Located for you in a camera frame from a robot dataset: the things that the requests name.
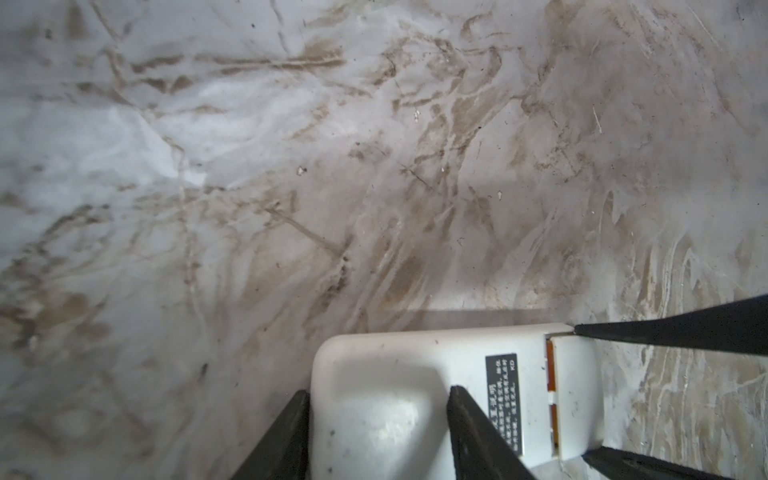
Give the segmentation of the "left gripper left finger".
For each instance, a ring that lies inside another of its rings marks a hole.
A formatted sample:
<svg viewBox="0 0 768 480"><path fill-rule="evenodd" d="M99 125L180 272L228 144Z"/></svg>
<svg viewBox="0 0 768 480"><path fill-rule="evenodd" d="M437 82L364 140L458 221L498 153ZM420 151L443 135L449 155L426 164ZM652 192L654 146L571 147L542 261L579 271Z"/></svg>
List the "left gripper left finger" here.
<svg viewBox="0 0 768 480"><path fill-rule="evenodd" d="M298 390L232 480L304 480L309 469L310 394Z"/></svg>

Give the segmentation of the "orange battery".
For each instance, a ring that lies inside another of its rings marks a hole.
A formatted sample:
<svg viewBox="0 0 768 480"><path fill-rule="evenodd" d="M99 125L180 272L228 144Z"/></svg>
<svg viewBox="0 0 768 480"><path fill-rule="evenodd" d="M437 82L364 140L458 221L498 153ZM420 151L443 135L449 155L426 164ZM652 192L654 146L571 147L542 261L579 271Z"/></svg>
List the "orange battery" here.
<svg viewBox="0 0 768 480"><path fill-rule="evenodd" d="M556 371L554 345L550 339L546 340L546 361L547 361L547 390L554 392L556 390Z"/></svg>
<svg viewBox="0 0 768 480"><path fill-rule="evenodd" d="M557 455L559 453L559 447L560 447L557 405L550 404L549 412L550 412L552 449L553 449L553 454Z"/></svg>

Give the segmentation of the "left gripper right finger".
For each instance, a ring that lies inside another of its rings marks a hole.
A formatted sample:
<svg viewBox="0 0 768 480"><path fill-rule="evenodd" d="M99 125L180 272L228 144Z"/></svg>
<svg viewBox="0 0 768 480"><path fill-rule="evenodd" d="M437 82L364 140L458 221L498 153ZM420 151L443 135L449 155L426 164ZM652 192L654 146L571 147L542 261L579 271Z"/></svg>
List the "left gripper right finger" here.
<svg viewBox="0 0 768 480"><path fill-rule="evenodd" d="M464 387L450 388L446 414L457 479L534 479Z"/></svg>

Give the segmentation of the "white red remote control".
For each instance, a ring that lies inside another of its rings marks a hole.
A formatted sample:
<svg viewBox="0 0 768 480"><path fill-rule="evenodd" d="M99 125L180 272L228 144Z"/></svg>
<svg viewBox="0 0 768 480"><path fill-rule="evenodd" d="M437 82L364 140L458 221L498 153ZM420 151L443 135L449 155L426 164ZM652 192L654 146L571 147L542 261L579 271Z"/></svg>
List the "white red remote control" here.
<svg viewBox="0 0 768 480"><path fill-rule="evenodd" d="M553 454L546 340L565 324L340 335L311 373L314 479L449 479L446 405L464 387L527 467Z"/></svg>

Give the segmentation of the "white battery cover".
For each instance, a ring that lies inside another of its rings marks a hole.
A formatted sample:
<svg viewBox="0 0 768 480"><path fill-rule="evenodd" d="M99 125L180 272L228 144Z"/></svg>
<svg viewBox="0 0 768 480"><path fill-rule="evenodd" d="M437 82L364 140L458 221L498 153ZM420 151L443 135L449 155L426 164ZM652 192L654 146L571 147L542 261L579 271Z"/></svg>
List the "white battery cover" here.
<svg viewBox="0 0 768 480"><path fill-rule="evenodd" d="M601 359L592 339L577 335L550 339L557 410L557 451L562 461L603 445L604 392Z"/></svg>

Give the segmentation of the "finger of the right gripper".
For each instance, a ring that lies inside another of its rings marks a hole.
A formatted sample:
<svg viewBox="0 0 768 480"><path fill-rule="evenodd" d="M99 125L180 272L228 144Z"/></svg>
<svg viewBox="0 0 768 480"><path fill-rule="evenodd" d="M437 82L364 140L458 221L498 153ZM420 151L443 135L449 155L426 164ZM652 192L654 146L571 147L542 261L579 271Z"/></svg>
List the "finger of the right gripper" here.
<svg viewBox="0 0 768 480"><path fill-rule="evenodd" d="M605 446L586 452L582 459L612 480L729 480L728 477Z"/></svg>
<svg viewBox="0 0 768 480"><path fill-rule="evenodd" d="M658 320L579 324L574 332L605 341L765 356L767 297Z"/></svg>

